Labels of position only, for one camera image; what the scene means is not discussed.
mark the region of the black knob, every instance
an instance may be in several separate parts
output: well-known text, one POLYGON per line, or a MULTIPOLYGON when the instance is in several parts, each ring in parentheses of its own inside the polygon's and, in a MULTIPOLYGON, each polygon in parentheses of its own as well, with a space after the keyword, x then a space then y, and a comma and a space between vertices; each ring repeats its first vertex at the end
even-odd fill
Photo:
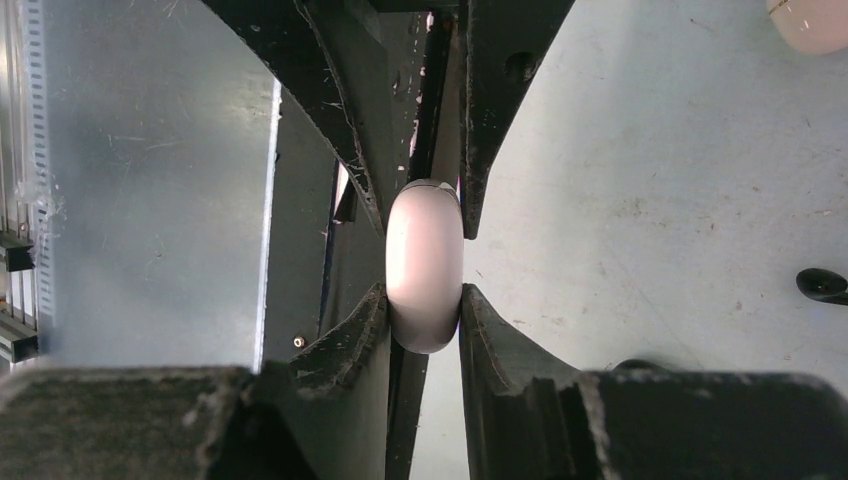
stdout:
POLYGON ((817 302, 848 305, 848 280, 838 273, 823 268, 801 270, 795 277, 798 290, 817 302))

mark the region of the scratch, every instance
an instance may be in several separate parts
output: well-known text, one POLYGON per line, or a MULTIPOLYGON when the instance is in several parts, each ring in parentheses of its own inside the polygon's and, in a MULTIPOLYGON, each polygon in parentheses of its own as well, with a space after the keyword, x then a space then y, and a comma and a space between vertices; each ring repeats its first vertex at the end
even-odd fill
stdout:
POLYGON ((179 93, 177 94, 177 103, 180 105, 180 109, 183 111, 183 115, 185 115, 188 120, 191 120, 191 115, 188 114, 188 109, 185 108, 185 104, 183 103, 183 96, 179 93))
POLYGON ((127 12, 130 11, 130 9, 133 7, 133 5, 135 5, 135 0, 130 0, 129 6, 124 9, 124 11, 118 16, 118 18, 116 20, 120 20, 120 19, 124 18, 124 15, 126 15, 127 12))
POLYGON ((708 31, 708 32, 710 32, 710 33, 715 33, 715 30, 713 30, 712 28, 710 28, 710 27, 708 27, 708 26, 704 25, 703 23, 701 23, 701 22, 699 22, 699 21, 695 20, 694 18, 690 18, 690 19, 689 19, 689 22, 690 22, 690 23, 692 23, 692 25, 697 25, 697 26, 699 26, 699 27, 703 28, 704 30, 706 30, 706 31, 708 31))
POLYGON ((606 77, 602 77, 600 75, 595 75, 594 73, 584 72, 582 70, 575 70, 574 73, 578 75, 582 75, 584 77, 596 78, 598 80, 606 80, 606 77))
POLYGON ((797 352, 798 350, 801 350, 801 349, 802 349, 802 348, 804 348, 805 346, 806 346, 806 345, 801 345, 800 347, 795 348, 795 349, 794 349, 794 350, 792 350, 791 352, 788 352, 786 355, 784 355, 784 356, 783 356, 783 359, 784 359, 784 360, 787 360, 787 361, 792 360, 792 354, 793 354, 793 353, 795 353, 795 352, 797 352))
POLYGON ((165 10, 168 10, 168 16, 166 18, 171 18, 171 15, 174 13, 174 9, 177 8, 177 5, 180 4, 180 0, 174 0, 174 3, 165 7, 165 10))
POLYGON ((153 265, 154 260, 155 260, 155 258, 151 259, 149 262, 147 262, 147 265, 145 265, 144 268, 141 271, 142 276, 144 276, 145 282, 150 281, 150 274, 147 272, 147 270, 150 268, 151 265, 153 265))
POLYGON ((689 356, 692 357, 692 360, 695 361, 695 363, 698 365, 699 368, 704 368, 704 365, 701 363, 701 361, 695 355, 695 352, 693 352, 692 349, 689 348, 688 345, 683 343, 683 340, 681 340, 680 337, 677 336, 677 333, 674 332, 674 330, 668 324, 666 319, 660 314, 659 310, 657 310, 657 307, 654 306, 654 303, 651 302, 651 300, 648 298, 647 295, 645 295, 645 292, 639 287, 639 285, 636 282, 633 281, 633 277, 630 275, 630 272, 627 270, 627 268, 624 267, 624 264, 621 263, 621 260, 619 260, 618 256, 615 254, 613 249, 610 248, 609 245, 604 244, 604 246, 606 247, 607 251, 609 252, 610 256, 613 258, 613 260, 615 260, 615 263, 617 263, 618 266, 621 268, 621 271, 624 272, 624 275, 627 277, 627 279, 630 280, 630 283, 636 288, 636 291, 639 292, 639 295, 642 297, 642 300, 644 300, 645 303, 648 304, 648 308, 650 308, 651 311, 654 312, 654 315, 657 317, 657 319, 663 325, 665 325, 665 328, 666 328, 666 330, 668 330, 668 333, 670 333, 671 336, 677 341, 677 343, 681 347, 683 347, 684 350, 686 350, 686 353, 688 353, 689 356))
POLYGON ((118 184, 118 193, 123 193, 124 191, 124 182, 127 181, 127 174, 130 173, 130 168, 132 167, 133 159, 130 157, 130 161, 127 162, 127 168, 124 169, 124 176, 121 177, 121 183, 118 184))
POLYGON ((174 141, 174 142, 157 143, 156 145, 151 145, 151 146, 145 148, 145 150, 153 150, 153 149, 156 149, 156 148, 173 147, 174 145, 180 145, 182 143, 185 143, 185 141, 184 140, 177 140, 177 141, 174 141))

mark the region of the gray panel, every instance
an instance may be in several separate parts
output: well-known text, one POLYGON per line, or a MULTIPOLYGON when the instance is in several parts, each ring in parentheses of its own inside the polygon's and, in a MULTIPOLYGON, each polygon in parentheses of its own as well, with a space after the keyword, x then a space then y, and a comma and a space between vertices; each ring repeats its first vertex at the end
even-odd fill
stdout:
POLYGON ((251 364, 272 75, 199 1, 40 3, 59 206, 46 352, 251 364))

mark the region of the gray surface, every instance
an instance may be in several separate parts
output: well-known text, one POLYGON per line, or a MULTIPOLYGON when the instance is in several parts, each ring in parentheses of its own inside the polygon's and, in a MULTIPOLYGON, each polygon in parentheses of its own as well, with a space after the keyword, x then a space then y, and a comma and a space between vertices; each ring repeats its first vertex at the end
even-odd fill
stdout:
MULTIPOLYGON (((492 169, 465 274, 559 358, 811 372, 848 393, 848 51, 804 57, 765 2, 578 1, 492 169)), ((413 478, 467 478, 455 344, 413 478)))
POLYGON ((61 206, 47 353, 250 365, 271 74, 199 1, 41 3, 61 206))

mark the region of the white egg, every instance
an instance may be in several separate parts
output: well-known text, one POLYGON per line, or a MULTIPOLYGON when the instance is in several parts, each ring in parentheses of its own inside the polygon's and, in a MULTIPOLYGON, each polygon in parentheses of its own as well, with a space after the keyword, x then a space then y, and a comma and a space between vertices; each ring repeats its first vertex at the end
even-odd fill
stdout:
POLYGON ((766 0, 766 6, 780 34, 799 52, 821 55, 848 47, 845 0, 766 0))
POLYGON ((386 294, 392 335, 433 353, 456 332, 462 297, 462 213, 447 183, 417 180, 392 205, 386 231, 386 294))

